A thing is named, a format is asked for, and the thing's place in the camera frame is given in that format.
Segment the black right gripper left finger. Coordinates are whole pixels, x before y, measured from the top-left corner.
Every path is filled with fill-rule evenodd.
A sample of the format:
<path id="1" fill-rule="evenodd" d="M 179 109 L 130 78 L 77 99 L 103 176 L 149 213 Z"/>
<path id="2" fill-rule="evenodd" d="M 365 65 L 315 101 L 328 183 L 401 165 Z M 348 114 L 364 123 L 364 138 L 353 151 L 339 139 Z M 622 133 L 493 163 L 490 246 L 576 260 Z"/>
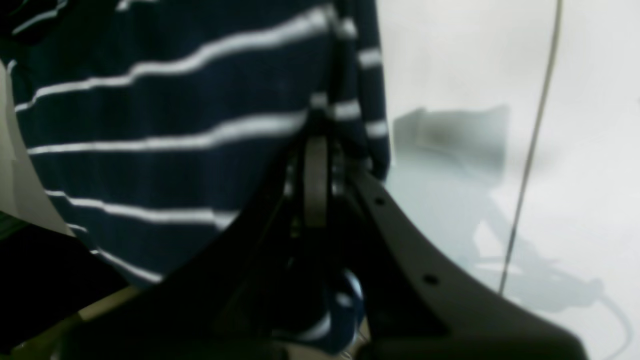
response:
<path id="1" fill-rule="evenodd" d="M 295 219 L 324 229 L 330 142 L 314 136 L 276 162 L 222 236 L 160 285 L 60 339 L 53 360 L 286 360 L 267 330 Z"/>

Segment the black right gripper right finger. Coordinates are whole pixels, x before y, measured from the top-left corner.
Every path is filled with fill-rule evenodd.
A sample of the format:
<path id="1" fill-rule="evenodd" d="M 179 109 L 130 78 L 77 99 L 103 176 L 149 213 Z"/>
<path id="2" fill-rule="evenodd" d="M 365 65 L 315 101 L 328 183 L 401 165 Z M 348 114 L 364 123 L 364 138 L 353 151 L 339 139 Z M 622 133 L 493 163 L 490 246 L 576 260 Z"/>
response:
<path id="1" fill-rule="evenodd" d="M 330 233 L 359 278 L 370 338 L 357 360 L 585 360 L 569 331 L 470 276 L 414 226 L 380 182 L 330 155 Z"/>

